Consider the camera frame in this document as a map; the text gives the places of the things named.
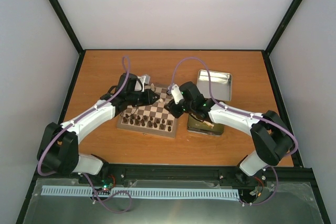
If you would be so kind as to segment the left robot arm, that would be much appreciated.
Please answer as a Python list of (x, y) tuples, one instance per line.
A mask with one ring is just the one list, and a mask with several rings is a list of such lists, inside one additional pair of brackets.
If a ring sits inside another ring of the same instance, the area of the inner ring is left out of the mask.
[(100, 125), (109, 121), (129, 106), (153, 105), (160, 97), (149, 88), (150, 76), (124, 73), (116, 86), (89, 109), (61, 124), (49, 123), (38, 150), (37, 171), (42, 176), (55, 173), (86, 173), (97, 183), (108, 180), (106, 163), (96, 155), (79, 153), (80, 142)]

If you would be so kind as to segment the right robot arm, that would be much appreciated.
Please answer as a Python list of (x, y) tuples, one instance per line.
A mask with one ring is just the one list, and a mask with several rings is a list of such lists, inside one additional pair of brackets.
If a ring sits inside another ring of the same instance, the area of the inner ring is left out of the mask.
[(192, 82), (172, 84), (168, 94), (173, 99), (165, 105), (175, 118), (188, 113), (202, 122), (222, 124), (252, 138), (254, 151), (239, 163), (246, 176), (254, 176), (268, 166), (276, 166), (297, 150), (297, 141), (274, 111), (252, 113), (229, 106), (213, 98), (206, 99)]

